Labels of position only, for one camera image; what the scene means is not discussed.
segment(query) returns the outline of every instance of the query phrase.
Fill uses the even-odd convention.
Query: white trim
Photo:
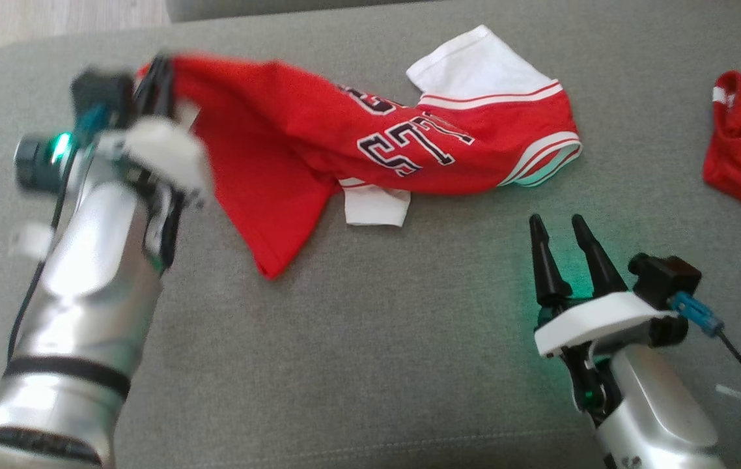
[[[555,146],[549,152],[543,151],[547,147],[552,146],[554,145],[554,143],[558,142],[562,143],[560,143],[560,145],[558,146]],[[546,155],[549,155],[551,152],[557,149],[564,148],[564,146],[567,145],[575,145],[575,143],[579,143],[579,136],[574,134],[573,132],[556,132],[555,134],[550,134],[546,137],[543,137],[543,139],[535,140],[535,142],[528,146],[523,152],[522,157],[516,164],[516,167],[514,167],[510,174],[501,181],[501,184],[498,185],[507,185],[514,182],[517,178],[522,177],[522,174],[520,173],[522,172],[522,169],[535,166],[536,163],[541,161],[541,158],[545,158]]]
[[[567,145],[565,146],[562,151],[565,153],[563,155],[559,155],[558,157],[554,158],[553,162],[558,162],[557,164],[547,163],[547,166],[542,168],[540,171],[537,171],[534,173],[534,175],[531,175],[527,178],[521,178],[516,181],[516,184],[520,185],[521,187],[535,187],[538,185],[541,185],[549,178],[552,178],[555,176],[556,173],[558,173],[564,166],[567,166],[567,163],[570,163],[571,161],[575,160],[576,158],[579,158],[579,155],[581,154],[581,143],[576,142],[576,145],[578,145],[578,149],[576,149],[573,145]],[[538,179],[534,179],[532,181],[529,181],[532,177],[535,175],[541,175]]]
[[[715,87],[712,89],[712,103],[727,103],[727,91],[725,89]]]
[[[541,99],[549,98],[559,92],[563,91],[561,84],[558,81],[553,80],[552,83],[556,83],[555,86],[550,84],[548,87],[532,94],[494,94],[492,96],[483,96],[480,98],[472,98],[467,100],[456,100],[452,98],[444,98],[442,96],[424,95],[418,106],[434,106],[442,107],[442,109],[475,109],[475,107],[486,106],[487,104],[498,104],[498,103],[529,103],[532,101],[541,101]]]
[[[407,190],[382,189],[373,184],[343,187],[342,190],[347,225],[402,227],[406,221],[412,201],[412,193]]]
[[[360,184],[366,184],[365,181],[362,181],[359,178],[347,178],[347,179],[339,179],[339,184],[341,184],[342,187],[349,187],[354,185],[360,185]]]

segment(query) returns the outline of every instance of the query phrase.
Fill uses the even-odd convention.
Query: blue connector
[[[707,336],[715,337],[724,329],[724,321],[717,318],[709,306],[704,305],[685,291],[678,291],[671,299],[672,311],[698,324]]]

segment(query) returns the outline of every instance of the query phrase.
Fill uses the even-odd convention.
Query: black band
[[[130,378],[121,371],[96,362],[64,356],[30,356],[16,358],[8,363],[3,377],[22,375],[24,373],[58,373],[81,378],[105,386],[127,399],[130,392]]]

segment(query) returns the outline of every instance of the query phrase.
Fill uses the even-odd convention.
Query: printed number
[[[358,146],[359,150],[364,152],[368,158],[382,166],[385,166],[385,168],[393,169],[400,177],[410,175],[410,173],[414,173],[421,168],[420,165],[406,157],[403,157],[401,154],[395,155],[391,158],[386,158],[385,154],[394,151],[394,145],[391,145],[390,142],[385,140],[385,137],[383,137],[382,134],[377,133],[368,135],[367,137],[364,137],[364,139],[360,139],[356,142],[356,146]]]
[[[437,145],[434,145],[433,143],[431,143],[431,140],[429,140],[428,137],[425,137],[425,135],[422,132],[420,132],[418,127],[415,125],[416,122],[414,122],[414,120],[416,119],[422,119],[422,118],[415,118],[415,119],[412,119],[412,121],[403,122],[402,124],[394,125],[394,127],[391,127],[388,130],[386,130],[385,133],[388,134],[388,137],[390,137],[391,140],[397,143],[397,145],[400,145],[400,148],[404,148],[406,145],[408,145],[409,141],[408,141],[407,136],[410,135],[417,142],[420,142],[420,145],[422,145],[422,147],[426,151],[428,151],[431,154],[431,156],[436,158],[440,164],[446,166],[446,164],[454,163],[454,158],[452,158],[450,154],[446,154],[446,152],[437,148]]]
[[[437,121],[440,121],[443,124],[453,127],[451,124],[449,124],[448,122],[445,122],[443,119],[440,119],[437,116],[429,115],[429,113],[423,113],[423,115],[425,117],[417,117],[417,118],[412,119],[412,122],[414,122],[414,124],[423,128],[423,130],[431,130],[431,128],[433,128],[434,130],[436,130],[437,132],[440,132],[441,134],[457,137],[457,140],[460,140],[466,145],[472,145],[472,143],[475,142],[474,137],[471,137],[470,135],[461,134],[453,130],[448,130],[448,128],[441,127],[441,125],[438,124]]]
[[[369,95],[366,92],[361,92],[358,89],[350,88],[349,86],[338,85],[339,89],[346,92],[353,101],[361,104],[362,107],[371,113],[371,115],[384,116],[397,110],[397,107],[389,101],[376,96]]]
[[[342,92],[350,96],[353,101],[361,105],[362,109],[371,113],[371,115],[384,116],[397,110],[397,105],[391,103],[391,101],[361,92],[349,86],[337,86]],[[385,168],[393,169],[394,172],[397,172],[397,175],[404,177],[412,175],[421,169],[419,164],[414,163],[409,158],[401,154],[395,154],[397,149],[403,149],[412,140],[420,143],[422,148],[429,152],[440,164],[446,166],[454,163],[454,157],[435,145],[425,135],[426,132],[434,130],[439,134],[455,137],[466,145],[472,145],[475,142],[474,137],[450,130],[450,128],[454,128],[454,126],[437,116],[425,112],[421,117],[415,117],[414,119],[400,122],[400,124],[388,128],[385,131],[385,135],[377,132],[364,137],[364,139],[359,139],[356,142],[356,146],[358,146],[359,151],[373,160],[374,163],[381,164]]]

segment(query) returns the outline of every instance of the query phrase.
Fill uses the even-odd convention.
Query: wooden floor
[[[44,36],[168,23],[165,0],[0,0],[0,47]]]

